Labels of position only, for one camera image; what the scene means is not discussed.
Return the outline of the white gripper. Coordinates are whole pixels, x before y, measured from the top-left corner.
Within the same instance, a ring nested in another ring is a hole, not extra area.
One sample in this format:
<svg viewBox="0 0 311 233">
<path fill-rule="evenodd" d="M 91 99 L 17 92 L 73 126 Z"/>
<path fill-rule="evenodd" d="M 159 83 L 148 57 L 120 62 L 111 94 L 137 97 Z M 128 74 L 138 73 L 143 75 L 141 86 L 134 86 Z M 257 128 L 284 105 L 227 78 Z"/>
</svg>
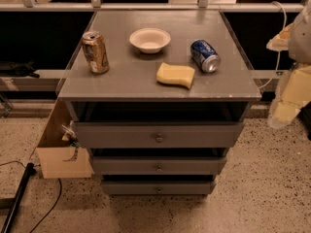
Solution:
<svg viewBox="0 0 311 233">
<path fill-rule="evenodd" d="M 289 57 L 299 63 L 311 64 L 311 0 L 294 22 L 284 27 L 266 44 L 268 50 L 289 50 Z M 282 76 L 276 88 L 267 123 L 281 129 L 297 117 L 311 102 L 311 66 L 299 65 Z"/>
</svg>

